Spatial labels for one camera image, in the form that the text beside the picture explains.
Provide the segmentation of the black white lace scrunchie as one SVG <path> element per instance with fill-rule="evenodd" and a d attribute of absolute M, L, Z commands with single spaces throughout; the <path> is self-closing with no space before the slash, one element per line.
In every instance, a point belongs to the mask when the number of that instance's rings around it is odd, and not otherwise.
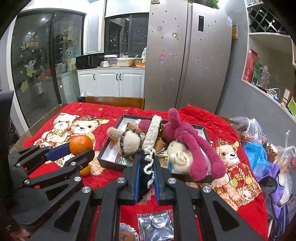
<path fill-rule="evenodd" d="M 144 197 L 151 189 L 154 183 L 154 163 L 155 149 L 147 147 L 140 158 L 139 169 L 139 197 Z"/>

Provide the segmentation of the brown bear head charm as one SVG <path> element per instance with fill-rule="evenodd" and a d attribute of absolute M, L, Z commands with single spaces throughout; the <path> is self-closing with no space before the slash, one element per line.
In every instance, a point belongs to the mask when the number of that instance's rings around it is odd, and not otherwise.
<path fill-rule="evenodd" d="M 119 230 L 119 241 L 136 241 L 136 236 L 128 230 Z"/>

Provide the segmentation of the cream fluffy plush toy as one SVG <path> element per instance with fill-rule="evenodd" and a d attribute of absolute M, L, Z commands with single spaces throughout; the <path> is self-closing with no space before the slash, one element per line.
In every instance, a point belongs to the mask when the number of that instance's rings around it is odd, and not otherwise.
<path fill-rule="evenodd" d="M 136 120 L 136 124 L 128 123 L 124 131 L 114 127 L 107 130 L 110 138 L 117 141 L 115 148 L 121 156 L 125 158 L 141 154 L 147 147 L 154 148 L 159 130 L 162 123 L 162 117 L 154 115 L 152 120 Z"/>

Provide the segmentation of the brown paper bear box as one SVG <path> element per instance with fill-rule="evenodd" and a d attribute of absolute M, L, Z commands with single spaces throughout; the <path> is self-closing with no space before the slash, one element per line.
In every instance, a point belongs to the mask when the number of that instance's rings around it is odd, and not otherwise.
<path fill-rule="evenodd" d="M 154 150 L 156 151 L 156 154 L 159 154 L 163 150 L 165 150 L 167 147 L 166 143 L 162 140 L 161 137 L 157 137 L 156 142 L 154 144 Z"/>

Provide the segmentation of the magenta plush bear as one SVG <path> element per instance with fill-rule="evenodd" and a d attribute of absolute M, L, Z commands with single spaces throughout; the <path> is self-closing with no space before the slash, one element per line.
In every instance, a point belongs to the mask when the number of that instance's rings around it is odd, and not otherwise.
<path fill-rule="evenodd" d="M 180 120 L 177 109 L 168 111 L 169 121 L 164 124 L 163 136 L 169 141 L 178 141 L 184 144 L 193 156 L 193 162 L 189 166 L 189 175 L 194 181 L 201 181 L 207 176 L 208 158 L 211 167 L 211 175 L 214 179 L 222 178 L 226 174 L 226 167 L 207 140 L 198 135 L 193 126 Z"/>

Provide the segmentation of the blue white crochet scrunchie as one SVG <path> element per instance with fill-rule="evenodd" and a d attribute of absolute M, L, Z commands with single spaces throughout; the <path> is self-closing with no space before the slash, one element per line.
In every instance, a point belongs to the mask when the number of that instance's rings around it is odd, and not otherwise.
<path fill-rule="evenodd" d="M 136 236 L 136 241 L 139 241 L 139 235 L 137 234 L 136 230 L 133 227 L 131 227 L 130 225 L 127 225 L 127 224 L 121 222 L 119 224 L 119 229 L 128 230 L 130 232 L 133 232 L 133 234 Z"/>

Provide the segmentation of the silver pin badge in bag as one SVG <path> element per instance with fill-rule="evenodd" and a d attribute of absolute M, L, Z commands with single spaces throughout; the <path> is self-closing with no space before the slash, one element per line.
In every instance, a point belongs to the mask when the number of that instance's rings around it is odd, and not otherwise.
<path fill-rule="evenodd" d="M 140 240 L 174 240 L 172 210 L 138 214 L 137 222 Z"/>

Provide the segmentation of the black shallow tray box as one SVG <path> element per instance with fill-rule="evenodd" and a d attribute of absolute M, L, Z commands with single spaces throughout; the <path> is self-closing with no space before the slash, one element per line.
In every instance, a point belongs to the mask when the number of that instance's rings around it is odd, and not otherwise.
<path fill-rule="evenodd" d="M 138 119 L 152 120 L 152 118 L 147 118 L 147 117 L 143 117 L 143 116 L 124 114 L 119 119 L 117 124 L 115 125 L 115 128 L 120 131 L 124 131 L 126 128 L 126 125 L 128 123 L 136 124 L 136 120 L 138 120 Z M 198 135 L 200 137 L 205 139 L 207 142 L 210 142 L 204 126 L 192 124 L 192 127 L 196 130 L 196 132 L 198 133 Z M 210 165 L 209 159 L 207 158 L 206 154 L 203 151 L 202 151 L 202 153 L 203 153 L 203 155 L 206 159 L 207 165 L 208 165 L 208 175 L 204 179 L 200 180 L 199 182 L 200 183 L 211 183 L 214 180 L 214 178 L 211 176 L 211 165 Z M 118 172 L 123 172 L 123 170 L 126 167 L 132 166 L 133 159 L 127 165 L 122 165 L 121 163 L 118 162 L 119 157 L 120 157 L 120 154 L 117 152 L 116 148 L 114 147 L 114 144 L 112 143 L 111 138 L 108 138 L 106 143 L 102 147 L 97 159 L 103 168 L 111 169 L 111 170 L 118 171 Z M 176 179 L 182 180 L 184 182 L 195 182 L 190 175 L 173 173 L 173 169 L 170 166 L 170 164 L 169 164 L 169 170 L 171 172 L 171 175 Z"/>

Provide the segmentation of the cream plush puppy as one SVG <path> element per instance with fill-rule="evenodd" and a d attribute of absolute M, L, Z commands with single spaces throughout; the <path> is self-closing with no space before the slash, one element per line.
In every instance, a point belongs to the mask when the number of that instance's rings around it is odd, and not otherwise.
<path fill-rule="evenodd" d="M 192 153 L 178 141 L 172 141 L 167 148 L 168 161 L 173 173 L 188 175 L 193 162 Z"/>

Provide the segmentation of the blue white cardboard box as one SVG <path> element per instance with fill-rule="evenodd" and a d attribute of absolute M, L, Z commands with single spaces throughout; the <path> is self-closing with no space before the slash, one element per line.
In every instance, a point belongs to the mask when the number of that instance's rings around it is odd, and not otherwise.
<path fill-rule="evenodd" d="M 280 216 L 273 220 L 268 240 L 280 240 L 288 228 L 292 226 L 295 217 L 295 200 L 291 199 L 280 209 Z"/>

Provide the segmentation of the purple cloth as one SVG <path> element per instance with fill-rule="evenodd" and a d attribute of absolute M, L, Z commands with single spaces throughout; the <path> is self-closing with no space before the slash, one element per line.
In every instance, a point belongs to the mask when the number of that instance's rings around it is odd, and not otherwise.
<path fill-rule="evenodd" d="M 262 174 L 256 176 L 263 192 L 266 206 L 274 212 L 280 212 L 292 194 L 292 180 L 288 173 L 281 173 L 280 166 L 269 163 Z"/>

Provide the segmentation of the blue plastic bag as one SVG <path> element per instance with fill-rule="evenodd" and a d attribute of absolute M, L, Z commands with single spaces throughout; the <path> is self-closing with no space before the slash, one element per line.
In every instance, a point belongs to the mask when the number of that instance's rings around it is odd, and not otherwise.
<path fill-rule="evenodd" d="M 264 147 L 258 143 L 247 142 L 244 145 L 244 151 L 247 154 L 255 177 L 264 176 L 269 169 L 269 162 Z"/>

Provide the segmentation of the wooden chair back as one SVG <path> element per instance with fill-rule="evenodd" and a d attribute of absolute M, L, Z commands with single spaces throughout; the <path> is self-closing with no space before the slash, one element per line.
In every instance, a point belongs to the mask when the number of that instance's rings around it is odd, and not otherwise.
<path fill-rule="evenodd" d="M 141 110 L 144 110 L 145 106 L 145 98 L 142 97 L 79 96 L 77 101 L 125 108 L 139 108 Z"/>

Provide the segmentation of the clear plastic bag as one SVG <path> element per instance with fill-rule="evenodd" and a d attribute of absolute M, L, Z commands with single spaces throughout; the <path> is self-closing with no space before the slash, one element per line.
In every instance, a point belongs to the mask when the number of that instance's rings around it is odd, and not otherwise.
<path fill-rule="evenodd" d="M 280 167 L 280 172 L 278 173 L 278 183 L 281 187 L 283 187 L 283 195 L 277 202 L 278 206 L 286 204 L 292 195 L 292 177 L 288 168 L 290 167 L 292 158 L 295 158 L 295 146 L 288 145 L 289 136 L 290 130 L 288 130 L 285 134 L 285 146 L 276 147 L 278 150 L 278 156 L 274 161 L 274 164 Z"/>

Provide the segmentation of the white kitchen cabinet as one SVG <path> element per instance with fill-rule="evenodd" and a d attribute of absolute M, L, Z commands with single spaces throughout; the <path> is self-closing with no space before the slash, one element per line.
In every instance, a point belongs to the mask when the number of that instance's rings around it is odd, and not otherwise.
<path fill-rule="evenodd" d="M 81 96 L 144 96 L 144 68 L 95 68 L 78 70 L 77 75 Z"/>

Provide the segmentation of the black microwave oven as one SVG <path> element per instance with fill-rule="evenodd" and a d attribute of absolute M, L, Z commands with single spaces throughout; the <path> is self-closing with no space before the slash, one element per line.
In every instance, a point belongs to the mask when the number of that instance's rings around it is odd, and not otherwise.
<path fill-rule="evenodd" d="M 104 53 L 94 53 L 76 57 L 76 69 L 92 69 L 100 66 L 104 61 Z"/>

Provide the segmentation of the white mug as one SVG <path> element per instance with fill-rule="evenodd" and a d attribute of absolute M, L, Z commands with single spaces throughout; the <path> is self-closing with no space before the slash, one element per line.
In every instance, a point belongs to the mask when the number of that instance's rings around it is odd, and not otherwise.
<path fill-rule="evenodd" d="M 108 61 L 102 61 L 102 62 L 100 63 L 100 66 L 101 66 L 101 67 L 109 67 L 109 62 L 108 62 Z"/>

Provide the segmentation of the red gift box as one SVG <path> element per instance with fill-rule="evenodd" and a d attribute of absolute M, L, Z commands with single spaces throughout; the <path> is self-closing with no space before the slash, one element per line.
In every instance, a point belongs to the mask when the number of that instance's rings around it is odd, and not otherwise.
<path fill-rule="evenodd" d="M 249 83 L 252 82 L 254 68 L 255 68 L 257 61 L 258 61 L 258 53 L 252 49 L 249 49 L 248 54 L 247 54 L 247 61 L 246 61 L 246 65 L 245 65 L 245 70 L 244 70 L 244 74 L 243 74 L 244 81 L 247 81 Z"/>

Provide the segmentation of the silver double door refrigerator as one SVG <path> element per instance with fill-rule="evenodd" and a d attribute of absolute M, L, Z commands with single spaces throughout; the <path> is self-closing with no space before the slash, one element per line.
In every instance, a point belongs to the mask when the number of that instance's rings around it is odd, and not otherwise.
<path fill-rule="evenodd" d="M 225 82 L 232 18 L 188 1 L 153 1 L 149 10 L 144 99 L 148 110 L 188 104 L 214 113 Z"/>

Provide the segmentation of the potted green plant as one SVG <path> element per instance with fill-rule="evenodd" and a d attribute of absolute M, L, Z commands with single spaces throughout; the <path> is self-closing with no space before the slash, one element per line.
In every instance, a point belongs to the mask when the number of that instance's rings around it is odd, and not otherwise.
<path fill-rule="evenodd" d="M 193 3 L 202 4 L 213 9 L 220 9 L 218 6 L 218 3 L 219 3 L 218 0 L 187 0 L 187 2 L 191 4 Z"/>

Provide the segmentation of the white wall shelf unit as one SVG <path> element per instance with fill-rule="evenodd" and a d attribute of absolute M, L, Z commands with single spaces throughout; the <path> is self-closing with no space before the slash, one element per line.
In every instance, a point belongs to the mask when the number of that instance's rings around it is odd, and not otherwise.
<path fill-rule="evenodd" d="M 247 15 L 247 53 L 257 53 L 259 63 L 268 67 L 269 80 L 265 87 L 242 81 L 257 90 L 295 121 L 288 103 L 295 90 L 295 45 L 275 11 L 264 1 L 244 1 Z"/>

